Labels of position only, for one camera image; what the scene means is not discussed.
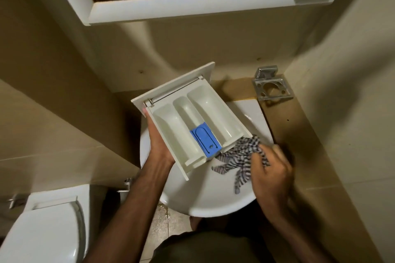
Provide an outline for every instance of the metal soap holder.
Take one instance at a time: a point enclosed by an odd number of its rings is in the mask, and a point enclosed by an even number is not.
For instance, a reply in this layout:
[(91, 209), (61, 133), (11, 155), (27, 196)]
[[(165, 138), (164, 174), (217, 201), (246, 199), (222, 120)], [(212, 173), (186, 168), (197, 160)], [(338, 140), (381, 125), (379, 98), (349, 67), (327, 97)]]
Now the metal soap holder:
[(259, 67), (256, 70), (255, 79), (252, 83), (258, 100), (274, 100), (294, 96), (294, 92), (290, 89), (286, 80), (282, 77), (275, 77), (277, 71), (277, 66)]

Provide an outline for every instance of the striped cloth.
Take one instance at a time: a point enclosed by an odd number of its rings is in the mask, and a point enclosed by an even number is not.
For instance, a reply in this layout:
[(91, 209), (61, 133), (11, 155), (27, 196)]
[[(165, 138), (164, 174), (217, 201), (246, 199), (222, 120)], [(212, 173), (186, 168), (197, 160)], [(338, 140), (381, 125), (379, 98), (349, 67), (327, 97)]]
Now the striped cloth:
[(259, 137), (253, 135), (252, 138), (242, 137), (236, 141), (236, 144), (224, 154), (216, 156), (219, 161), (224, 162), (220, 166), (212, 166), (211, 169), (221, 175), (228, 171), (239, 168), (236, 173), (234, 191), (240, 193), (240, 187), (251, 180), (251, 155), (259, 153), (262, 156), (262, 164), (269, 166), (265, 153), (259, 147)]

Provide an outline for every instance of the toilet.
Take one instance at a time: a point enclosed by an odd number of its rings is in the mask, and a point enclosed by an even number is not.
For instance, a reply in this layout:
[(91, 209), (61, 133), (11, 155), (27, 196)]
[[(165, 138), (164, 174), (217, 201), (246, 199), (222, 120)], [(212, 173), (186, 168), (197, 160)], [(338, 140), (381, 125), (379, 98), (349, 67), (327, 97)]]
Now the toilet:
[(32, 193), (0, 248), (0, 262), (81, 262), (97, 235), (106, 192), (86, 184)]

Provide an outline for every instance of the tiled floor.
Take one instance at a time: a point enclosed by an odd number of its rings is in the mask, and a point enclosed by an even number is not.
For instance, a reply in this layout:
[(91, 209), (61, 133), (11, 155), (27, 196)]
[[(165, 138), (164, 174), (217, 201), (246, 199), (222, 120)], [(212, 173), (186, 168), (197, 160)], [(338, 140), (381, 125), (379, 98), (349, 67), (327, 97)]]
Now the tiled floor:
[(169, 236), (191, 231), (189, 216), (178, 213), (165, 205), (156, 207), (154, 219), (145, 242), (140, 262), (149, 262), (154, 250)]

